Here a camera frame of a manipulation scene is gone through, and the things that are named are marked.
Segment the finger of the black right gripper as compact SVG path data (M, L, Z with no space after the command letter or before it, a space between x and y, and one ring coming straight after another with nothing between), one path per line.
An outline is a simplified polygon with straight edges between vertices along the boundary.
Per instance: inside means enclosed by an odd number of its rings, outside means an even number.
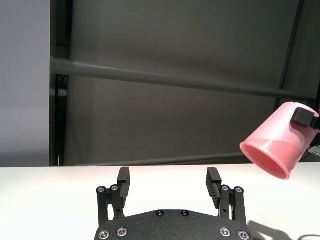
M303 128L311 128L315 131L320 130L320 118L316 117L313 112L302 107L295 109L290 121Z
M313 154L315 156L319 156L320 155L320 137L316 136L313 141L310 143L307 151L310 154Z

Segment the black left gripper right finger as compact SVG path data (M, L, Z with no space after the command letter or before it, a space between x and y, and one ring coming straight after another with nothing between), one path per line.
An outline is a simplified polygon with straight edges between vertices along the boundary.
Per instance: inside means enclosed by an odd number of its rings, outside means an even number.
M207 168L206 186L209 196L218 210L219 218L247 225L245 191L242 187L230 188L228 185L222 184L221 176L215 167Z

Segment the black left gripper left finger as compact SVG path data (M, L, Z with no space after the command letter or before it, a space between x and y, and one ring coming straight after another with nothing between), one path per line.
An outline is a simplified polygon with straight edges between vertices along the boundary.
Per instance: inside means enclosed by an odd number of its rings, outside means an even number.
M124 208L129 194L130 184L130 168L121 167L116 184L111 185L110 188L99 186L96 189L99 226L109 221L109 205L112 205L114 220L125 218Z

